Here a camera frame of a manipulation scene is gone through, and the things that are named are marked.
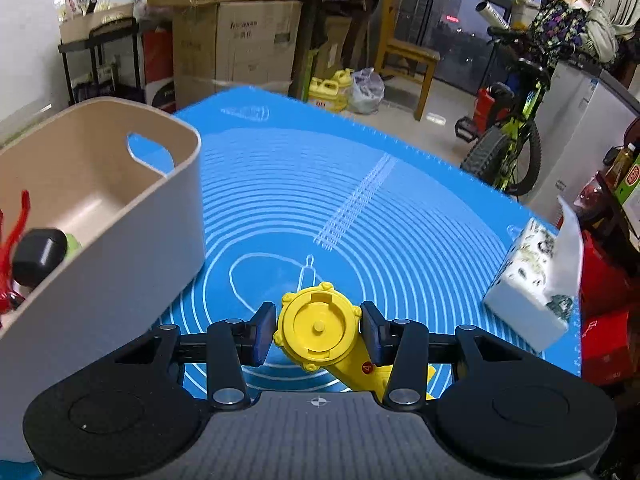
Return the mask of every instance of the tissue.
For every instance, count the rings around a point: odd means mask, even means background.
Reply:
[[[558,236],[530,219],[482,300],[537,352],[567,331],[582,275],[584,248],[578,219],[566,202],[558,200],[564,215]]]

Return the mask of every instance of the wooden chair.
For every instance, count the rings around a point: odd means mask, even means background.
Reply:
[[[422,113],[424,112],[424,105],[427,102],[427,96],[429,95],[433,73],[436,70],[436,64],[440,61],[440,54],[430,48],[414,45],[407,41],[396,40],[396,38],[394,38],[396,12],[396,0],[382,0],[382,26],[380,27],[380,42],[378,43],[378,52],[376,54],[375,70],[382,76],[393,75],[417,83],[418,81],[410,72],[405,73],[393,68],[386,68],[386,55],[396,54],[396,56],[418,63],[424,63],[427,66],[427,72],[422,82],[422,90],[420,91],[420,99],[418,100],[418,107],[414,112],[415,120],[420,121],[422,119]]]

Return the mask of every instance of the bicycle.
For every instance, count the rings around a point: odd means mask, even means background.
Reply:
[[[479,139],[460,169],[507,195],[520,197],[533,189],[540,174],[542,144],[534,120],[536,111],[551,86],[556,61],[571,57],[575,47],[560,44],[544,48],[522,30],[489,27],[487,32],[492,43],[508,47],[503,52],[508,56],[511,75],[516,75],[517,88],[514,91],[504,83],[491,85],[489,94],[495,103],[484,133],[467,117],[456,123],[458,137],[467,142]],[[521,158],[525,147],[528,163]],[[526,170],[520,179],[523,166]]]

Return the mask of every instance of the red pliers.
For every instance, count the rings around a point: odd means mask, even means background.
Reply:
[[[30,210],[31,200],[29,198],[29,192],[25,190],[22,192],[22,210],[20,211],[20,217],[4,244],[2,244],[3,215],[0,210],[0,314],[6,314],[10,310],[18,308],[24,301],[24,298],[14,291],[14,280],[12,279],[11,272],[11,252],[14,250],[14,245],[18,243],[18,240],[20,240],[24,232]]]

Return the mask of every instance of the blue mat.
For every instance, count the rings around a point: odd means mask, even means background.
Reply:
[[[527,209],[400,140],[257,89],[218,94],[177,117],[202,135],[207,258],[161,322],[203,332],[329,281],[354,304],[374,301],[387,319],[444,333],[475,324],[527,348],[481,305],[532,216]],[[171,170],[157,145],[135,137],[130,147]],[[568,333],[542,357],[579,375],[579,330],[574,312]],[[438,397],[450,374],[436,368],[429,391]],[[252,395],[346,389],[324,370],[305,373],[275,346],[264,366],[244,371]],[[204,397],[206,367],[187,365],[184,385]],[[0,479],[35,475],[33,465],[0,463]]]

